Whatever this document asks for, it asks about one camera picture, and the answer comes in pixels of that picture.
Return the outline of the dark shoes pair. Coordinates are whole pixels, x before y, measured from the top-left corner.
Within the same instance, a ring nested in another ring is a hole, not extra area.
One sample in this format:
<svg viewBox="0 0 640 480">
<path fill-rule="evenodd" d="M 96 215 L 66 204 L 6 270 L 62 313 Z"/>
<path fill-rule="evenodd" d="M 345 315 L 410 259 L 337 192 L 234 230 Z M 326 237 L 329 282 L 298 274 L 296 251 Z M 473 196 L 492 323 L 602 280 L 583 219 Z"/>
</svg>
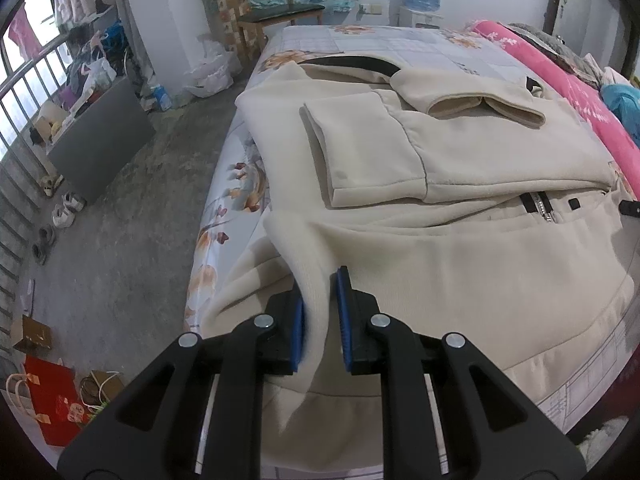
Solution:
<svg viewBox="0 0 640 480">
<path fill-rule="evenodd" d="M 35 262 L 43 266 L 47 261 L 48 253 L 56 241 L 55 229 L 46 224 L 38 229 L 37 238 L 32 244 L 32 256 Z"/>
</svg>

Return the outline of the white sneakers pair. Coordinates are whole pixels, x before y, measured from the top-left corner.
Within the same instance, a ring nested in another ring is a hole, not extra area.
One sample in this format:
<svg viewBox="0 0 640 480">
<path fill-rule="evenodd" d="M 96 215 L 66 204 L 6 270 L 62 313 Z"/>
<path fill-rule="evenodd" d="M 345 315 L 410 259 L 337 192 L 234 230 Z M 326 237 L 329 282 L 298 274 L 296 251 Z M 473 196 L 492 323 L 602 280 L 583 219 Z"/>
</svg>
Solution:
<svg viewBox="0 0 640 480">
<path fill-rule="evenodd" d="M 53 225 L 60 230 L 70 228 L 85 206 L 86 201 L 76 193 L 63 194 L 62 203 L 56 204 L 52 210 Z"/>
</svg>

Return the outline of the wooden chair black seat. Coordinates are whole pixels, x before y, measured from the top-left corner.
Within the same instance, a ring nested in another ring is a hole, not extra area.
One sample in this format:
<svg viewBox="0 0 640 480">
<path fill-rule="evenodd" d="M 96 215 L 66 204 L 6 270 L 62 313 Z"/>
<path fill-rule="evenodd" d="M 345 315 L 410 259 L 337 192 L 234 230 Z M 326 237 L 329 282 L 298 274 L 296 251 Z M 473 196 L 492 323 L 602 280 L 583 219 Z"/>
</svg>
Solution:
<svg viewBox="0 0 640 480">
<path fill-rule="evenodd" d="M 322 15 L 326 8 L 319 3 L 295 3 L 284 0 L 284 3 L 269 3 L 263 6 L 250 3 L 250 12 L 238 19 L 238 25 L 244 32 L 254 32 L 256 47 L 254 52 L 260 53 L 266 45 L 265 28 L 271 25 L 288 23 L 295 25 L 302 18 L 314 18 L 318 25 L 322 24 Z"/>
</svg>

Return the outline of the cream zip jacket black trim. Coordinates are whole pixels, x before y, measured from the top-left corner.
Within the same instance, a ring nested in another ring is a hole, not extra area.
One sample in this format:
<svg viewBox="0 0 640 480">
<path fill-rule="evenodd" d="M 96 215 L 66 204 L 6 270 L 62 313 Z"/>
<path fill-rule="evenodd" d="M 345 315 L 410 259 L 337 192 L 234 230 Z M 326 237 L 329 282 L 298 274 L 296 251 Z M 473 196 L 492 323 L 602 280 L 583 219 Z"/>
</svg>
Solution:
<svg viewBox="0 0 640 480">
<path fill-rule="evenodd" d="M 266 463 L 382 460 L 381 393 L 340 359 L 335 271 L 418 333 L 467 336 L 530 400 L 555 393 L 639 307 L 632 192 L 565 100 L 522 82 L 342 58 L 288 63 L 238 112 L 270 193 L 262 227 L 204 312 L 230 330 L 297 285 L 302 362 L 271 378 Z"/>
</svg>

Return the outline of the floral plaid bed sheet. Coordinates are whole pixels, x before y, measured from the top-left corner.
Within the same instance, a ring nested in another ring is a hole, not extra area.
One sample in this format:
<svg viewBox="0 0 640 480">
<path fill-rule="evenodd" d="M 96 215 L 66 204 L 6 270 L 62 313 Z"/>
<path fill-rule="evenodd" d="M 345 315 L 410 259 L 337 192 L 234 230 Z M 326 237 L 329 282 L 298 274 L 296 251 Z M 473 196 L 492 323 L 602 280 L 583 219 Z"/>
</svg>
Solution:
<svg viewBox="0 0 640 480">
<path fill-rule="evenodd" d="M 398 67 L 411 67 L 522 82 L 533 94 L 546 94 L 570 104 L 541 76 L 474 30 L 290 26 L 269 41 L 245 90 L 261 84 L 285 64 L 306 65 L 318 58 L 342 58 L 348 68 L 378 76 L 390 76 Z M 639 165 L 620 166 L 590 123 L 582 120 L 625 177 L 632 192 L 628 200 L 635 200 L 639 195 Z M 258 237 L 262 214 L 269 205 L 264 165 L 236 106 L 207 197 L 186 304 L 186 310 L 198 320 L 196 329 L 201 335 L 205 336 L 201 325 L 209 301 L 221 289 L 247 246 Z M 561 430 L 573 430 L 586 421 L 636 351 L 639 308 L 628 313 L 625 320 L 555 393 L 546 400 L 534 401 Z"/>
</svg>

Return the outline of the metal balcony railing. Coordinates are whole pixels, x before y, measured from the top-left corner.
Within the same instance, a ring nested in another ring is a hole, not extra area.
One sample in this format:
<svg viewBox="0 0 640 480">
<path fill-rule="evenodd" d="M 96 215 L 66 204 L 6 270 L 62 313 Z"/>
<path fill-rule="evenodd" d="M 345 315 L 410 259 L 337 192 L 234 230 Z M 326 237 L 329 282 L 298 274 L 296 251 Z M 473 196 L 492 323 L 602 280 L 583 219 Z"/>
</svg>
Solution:
<svg viewBox="0 0 640 480">
<path fill-rule="evenodd" d="M 72 59 L 67 37 L 58 36 L 20 66 L 9 60 L 1 40 L 1 357 L 11 353 L 10 327 L 17 289 L 32 236 L 46 202 L 41 180 L 46 155 L 32 143 L 32 130 L 45 102 L 57 103 Z"/>
</svg>

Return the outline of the blue patterned quilt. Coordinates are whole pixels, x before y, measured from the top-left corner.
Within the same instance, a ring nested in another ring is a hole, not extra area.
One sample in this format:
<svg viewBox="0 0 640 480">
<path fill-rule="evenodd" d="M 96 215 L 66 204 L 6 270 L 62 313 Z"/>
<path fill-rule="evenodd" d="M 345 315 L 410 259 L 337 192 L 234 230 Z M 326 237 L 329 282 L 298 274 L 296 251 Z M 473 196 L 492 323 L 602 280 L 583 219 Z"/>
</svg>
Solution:
<svg viewBox="0 0 640 480">
<path fill-rule="evenodd" d="M 606 107 L 640 146 L 640 91 L 630 84 L 607 84 L 600 90 Z"/>
</svg>

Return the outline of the cardboard box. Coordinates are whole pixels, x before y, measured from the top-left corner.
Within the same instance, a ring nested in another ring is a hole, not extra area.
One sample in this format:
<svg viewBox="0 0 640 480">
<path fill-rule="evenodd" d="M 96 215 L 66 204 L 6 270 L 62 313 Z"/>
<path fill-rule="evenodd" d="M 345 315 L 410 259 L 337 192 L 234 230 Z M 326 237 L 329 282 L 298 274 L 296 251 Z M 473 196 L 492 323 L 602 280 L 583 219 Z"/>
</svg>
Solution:
<svg viewBox="0 0 640 480">
<path fill-rule="evenodd" d="M 52 332 L 47 324 L 26 315 L 18 316 L 10 329 L 11 347 L 23 353 L 52 349 Z"/>
</svg>

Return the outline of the white plastic bag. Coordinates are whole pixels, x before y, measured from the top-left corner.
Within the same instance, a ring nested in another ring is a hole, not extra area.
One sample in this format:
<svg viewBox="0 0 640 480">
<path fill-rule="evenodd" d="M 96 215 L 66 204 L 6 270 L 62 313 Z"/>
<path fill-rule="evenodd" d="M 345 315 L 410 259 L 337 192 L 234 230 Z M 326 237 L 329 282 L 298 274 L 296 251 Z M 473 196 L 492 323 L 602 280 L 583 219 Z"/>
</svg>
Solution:
<svg viewBox="0 0 640 480">
<path fill-rule="evenodd" d="M 183 89 L 191 96 L 206 99 L 229 89 L 233 76 L 242 72 L 242 65 L 238 56 L 218 41 L 204 39 L 202 47 L 204 58 L 186 73 Z"/>
</svg>

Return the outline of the pink hanging garment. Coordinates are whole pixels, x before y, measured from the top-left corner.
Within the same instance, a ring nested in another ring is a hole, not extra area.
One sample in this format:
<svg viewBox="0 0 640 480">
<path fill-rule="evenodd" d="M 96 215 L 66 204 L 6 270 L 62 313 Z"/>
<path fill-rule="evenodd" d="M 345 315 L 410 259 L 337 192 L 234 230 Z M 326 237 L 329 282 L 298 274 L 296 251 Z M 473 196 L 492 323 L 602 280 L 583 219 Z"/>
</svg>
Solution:
<svg viewBox="0 0 640 480">
<path fill-rule="evenodd" d="M 24 4 L 17 9 L 9 24 L 9 38 L 17 45 L 24 61 L 32 60 L 42 50 L 42 44 L 29 23 Z"/>
</svg>

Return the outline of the grey patterned pillow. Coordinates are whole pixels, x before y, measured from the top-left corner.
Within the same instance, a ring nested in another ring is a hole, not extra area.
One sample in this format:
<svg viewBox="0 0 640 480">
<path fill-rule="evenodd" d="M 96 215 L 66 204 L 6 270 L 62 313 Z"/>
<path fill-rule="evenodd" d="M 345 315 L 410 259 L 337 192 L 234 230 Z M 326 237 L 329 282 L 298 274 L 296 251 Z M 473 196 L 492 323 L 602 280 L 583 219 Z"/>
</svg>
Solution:
<svg viewBox="0 0 640 480">
<path fill-rule="evenodd" d="M 506 28 L 534 46 L 562 70 L 576 76 L 593 89 L 601 88 L 604 73 L 590 53 L 580 56 L 567 47 L 563 40 L 524 23 L 506 24 Z"/>
</svg>

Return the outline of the white water dispenser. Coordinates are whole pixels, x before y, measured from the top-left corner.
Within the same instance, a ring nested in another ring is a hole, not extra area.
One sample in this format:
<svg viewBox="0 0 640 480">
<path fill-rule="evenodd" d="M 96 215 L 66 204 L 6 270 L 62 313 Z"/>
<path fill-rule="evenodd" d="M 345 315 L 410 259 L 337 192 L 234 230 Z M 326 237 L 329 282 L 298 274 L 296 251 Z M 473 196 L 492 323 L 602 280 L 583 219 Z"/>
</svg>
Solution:
<svg viewBox="0 0 640 480">
<path fill-rule="evenodd" d="M 440 29 L 442 17 L 434 12 L 412 10 L 399 7 L 398 25 L 400 27 Z"/>
</svg>

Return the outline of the red gift bag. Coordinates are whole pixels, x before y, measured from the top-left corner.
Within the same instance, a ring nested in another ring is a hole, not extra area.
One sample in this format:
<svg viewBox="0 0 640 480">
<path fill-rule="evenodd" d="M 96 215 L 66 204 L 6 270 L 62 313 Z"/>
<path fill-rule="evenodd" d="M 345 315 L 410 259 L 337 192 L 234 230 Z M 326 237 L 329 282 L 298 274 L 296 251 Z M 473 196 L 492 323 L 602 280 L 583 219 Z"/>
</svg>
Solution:
<svg viewBox="0 0 640 480">
<path fill-rule="evenodd" d="M 6 378 L 10 403 L 38 424 L 44 442 L 64 448 L 90 422 L 74 372 L 35 356 L 26 356 L 23 370 Z"/>
</svg>

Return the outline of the pink floral blanket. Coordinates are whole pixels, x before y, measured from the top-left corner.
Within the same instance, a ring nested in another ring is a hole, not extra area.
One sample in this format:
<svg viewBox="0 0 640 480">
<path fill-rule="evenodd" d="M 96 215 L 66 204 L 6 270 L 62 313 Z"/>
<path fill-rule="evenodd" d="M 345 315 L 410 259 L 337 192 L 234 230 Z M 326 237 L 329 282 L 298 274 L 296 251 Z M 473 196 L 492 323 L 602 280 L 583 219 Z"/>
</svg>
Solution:
<svg viewBox="0 0 640 480">
<path fill-rule="evenodd" d="M 590 123 L 620 166 L 639 165 L 638 146 L 596 90 L 567 73 L 528 41 L 497 22 L 477 21 L 472 29 L 517 58 L 567 99 L 579 115 Z"/>
</svg>

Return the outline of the dark grey board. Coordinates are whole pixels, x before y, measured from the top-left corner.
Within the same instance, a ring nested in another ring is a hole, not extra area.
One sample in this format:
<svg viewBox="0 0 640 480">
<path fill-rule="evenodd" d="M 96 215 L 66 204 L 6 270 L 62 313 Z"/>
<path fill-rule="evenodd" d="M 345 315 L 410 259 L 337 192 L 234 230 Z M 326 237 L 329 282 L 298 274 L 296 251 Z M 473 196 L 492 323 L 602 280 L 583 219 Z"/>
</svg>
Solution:
<svg viewBox="0 0 640 480">
<path fill-rule="evenodd" d="M 134 87 L 122 77 L 56 135 L 47 156 L 73 190 L 92 204 L 154 133 Z"/>
</svg>

